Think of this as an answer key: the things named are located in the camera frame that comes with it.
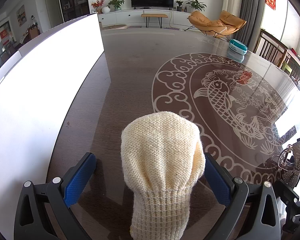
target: orange lounge chair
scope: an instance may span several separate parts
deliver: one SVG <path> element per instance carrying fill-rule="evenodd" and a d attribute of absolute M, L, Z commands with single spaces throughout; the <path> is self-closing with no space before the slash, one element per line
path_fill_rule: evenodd
<path fill-rule="evenodd" d="M 215 38 L 226 36 L 230 39 L 229 35 L 240 30 L 246 21 L 236 17 L 227 11 L 222 11 L 220 14 L 220 19 L 209 20 L 199 11 L 194 11 L 189 17 L 189 22 L 192 27 L 186 29 L 197 28 L 206 35 L 213 36 Z"/>

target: cream knitted glove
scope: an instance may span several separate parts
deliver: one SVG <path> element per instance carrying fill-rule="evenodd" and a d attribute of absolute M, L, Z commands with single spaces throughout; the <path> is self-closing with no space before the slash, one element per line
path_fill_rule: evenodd
<path fill-rule="evenodd" d="M 145 115 L 122 132 L 124 180 L 134 192 L 134 240 L 179 240 L 205 158 L 198 127 L 171 112 Z"/>

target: ribbed cuff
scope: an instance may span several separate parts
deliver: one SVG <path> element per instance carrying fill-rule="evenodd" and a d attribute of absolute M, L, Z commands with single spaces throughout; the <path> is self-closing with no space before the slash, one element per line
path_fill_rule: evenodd
<path fill-rule="evenodd" d="M 134 193 L 134 240 L 179 240 L 189 219 L 192 187 Z"/>

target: white vase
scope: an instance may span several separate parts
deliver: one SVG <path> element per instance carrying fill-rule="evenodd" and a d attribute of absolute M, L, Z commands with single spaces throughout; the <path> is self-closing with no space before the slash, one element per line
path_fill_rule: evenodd
<path fill-rule="evenodd" d="M 108 13 L 110 12 L 110 7 L 109 6 L 103 7 L 101 11 L 102 13 Z"/>

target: cabinet drawer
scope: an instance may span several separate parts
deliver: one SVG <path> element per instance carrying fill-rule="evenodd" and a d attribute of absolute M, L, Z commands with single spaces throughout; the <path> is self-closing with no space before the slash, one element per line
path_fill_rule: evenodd
<path fill-rule="evenodd" d="M 143 23 L 145 22 L 144 18 L 141 17 L 143 11 L 128 11 L 128 12 L 117 12 L 117 23 Z"/>
<path fill-rule="evenodd" d="M 98 15 L 99 21 L 102 22 L 102 26 L 106 25 L 114 25 L 117 24 L 116 13 L 109 13 L 109 14 L 100 14 Z"/>
<path fill-rule="evenodd" d="M 188 17 L 190 14 L 188 13 L 179 13 L 179 12 L 173 12 L 173 24 L 177 25 L 184 25 L 184 26 L 192 26 L 192 24 L 189 22 Z"/>
<path fill-rule="evenodd" d="M 151 13 L 151 14 L 165 14 L 166 16 L 168 16 L 168 18 L 162 18 L 162 23 L 173 23 L 173 11 L 151 11 L 151 10 L 145 10 L 144 13 Z M 151 17 L 150 18 L 150 22 L 151 23 L 159 23 L 158 18 L 157 17 Z"/>

